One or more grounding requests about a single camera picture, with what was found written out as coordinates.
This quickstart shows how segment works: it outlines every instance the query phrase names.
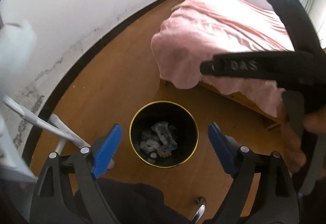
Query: human hand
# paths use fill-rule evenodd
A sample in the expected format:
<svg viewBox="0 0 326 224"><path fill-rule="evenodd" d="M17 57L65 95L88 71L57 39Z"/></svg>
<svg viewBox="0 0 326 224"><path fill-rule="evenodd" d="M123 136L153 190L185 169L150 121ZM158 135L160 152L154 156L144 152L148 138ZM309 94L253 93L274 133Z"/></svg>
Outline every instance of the human hand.
<svg viewBox="0 0 326 224"><path fill-rule="evenodd" d="M278 119L281 123L281 136L284 143L284 161L290 172L298 172L306 163L306 156L301 150L301 139L292 129L285 107L281 104L278 107ZM312 133L326 133L326 106L320 110L306 115L303 120L304 128ZM320 177L326 176L325 169Z"/></svg>

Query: bed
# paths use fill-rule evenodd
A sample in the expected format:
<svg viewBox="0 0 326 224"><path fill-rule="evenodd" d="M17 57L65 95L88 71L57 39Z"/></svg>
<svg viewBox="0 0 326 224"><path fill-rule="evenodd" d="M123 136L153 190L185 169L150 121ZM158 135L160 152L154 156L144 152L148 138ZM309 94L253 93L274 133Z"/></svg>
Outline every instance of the bed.
<svg viewBox="0 0 326 224"><path fill-rule="evenodd" d="M198 84L277 121L284 91L275 81L203 76L202 61L226 52L294 51L273 11L244 0L185 0L175 6L151 48L160 78L179 89Z"/></svg>

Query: black baseboard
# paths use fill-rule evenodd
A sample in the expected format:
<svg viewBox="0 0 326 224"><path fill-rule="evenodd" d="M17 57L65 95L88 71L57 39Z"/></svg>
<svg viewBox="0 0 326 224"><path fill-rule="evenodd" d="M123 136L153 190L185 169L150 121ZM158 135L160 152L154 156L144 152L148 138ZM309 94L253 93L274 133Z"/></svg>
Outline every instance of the black baseboard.
<svg viewBox="0 0 326 224"><path fill-rule="evenodd" d="M86 67L86 65L106 46L110 41L112 41L120 32L122 32L127 26L131 23L139 19L141 16L146 14L148 11L152 10L159 4L163 3L166 0L157 0L154 3L146 6L145 8L139 10L122 23L117 25L111 31L109 31L105 36L103 36L96 44L94 44L74 65L73 67L66 73L66 75L62 78L59 84L55 87L53 92L51 93L48 100L45 102L42 110L39 113L39 117L43 120L48 120L50 115L52 114L54 108L57 103L66 92L70 84L75 80L75 78L79 75L79 73ZM41 136L42 129L33 126L29 136L27 138L24 151L22 153L22 158L29 166L32 160L32 156L34 150L36 148L36 144Z"/></svg>

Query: blue gripper pad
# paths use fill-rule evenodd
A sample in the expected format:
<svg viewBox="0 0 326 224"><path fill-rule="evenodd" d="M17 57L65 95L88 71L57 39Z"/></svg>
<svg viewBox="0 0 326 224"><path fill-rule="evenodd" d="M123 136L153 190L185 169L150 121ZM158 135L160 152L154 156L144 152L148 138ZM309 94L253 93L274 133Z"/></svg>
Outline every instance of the blue gripper pad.
<svg viewBox="0 0 326 224"><path fill-rule="evenodd" d="M234 177L238 172L234 165L235 156L232 154L234 153L233 146L228 142L225 135L222 134L216 123L211 123L208 126L208 138L224 171Z"/></svg>
<svg viewBox="0 0 326 224"><path fill-rule="evenodd" d="M92 174L94 178L98 178L104 174L109 166L109 163L117 150L122 138L122 129L120 125L115 125L110 133L106 136L101 148L97 151L94 161Z"/></svg>

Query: silver screw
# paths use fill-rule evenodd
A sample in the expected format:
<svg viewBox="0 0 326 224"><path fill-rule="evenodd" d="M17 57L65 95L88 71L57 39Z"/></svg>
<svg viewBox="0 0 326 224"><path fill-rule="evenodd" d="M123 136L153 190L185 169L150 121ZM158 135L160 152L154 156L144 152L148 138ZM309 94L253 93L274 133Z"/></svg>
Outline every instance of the silver screw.
<svg viewBox="0 0 326 224"><path fill-rule="evenodd" d="M89 147L83 147L81 150L80 150L81 153L83 154L86 154L89 152Z"/></svg>
<svg viewBox="0 0 326 224"><path fill-rule="evenodd" d="M280 154L280 152L273 151L273 156L276 158L279 158L279 157L281 157L281 154Z"/></svg>
<svg viewBox="0 0 326 224"><path fill-rule="evenodd" d="M56 152L51 152L48 157L50 159L54 159L56 156L57 156L57 153Z"/></svg>
<svg viewBox="0 0 326 224"><path fill-rule="evenodd" d="M250 149L249 149L248 147L246 147L246 146L242 146L242 147L240 148L240 150L241 150L242 152L244 152L244 153L248 153Z"/></svg>

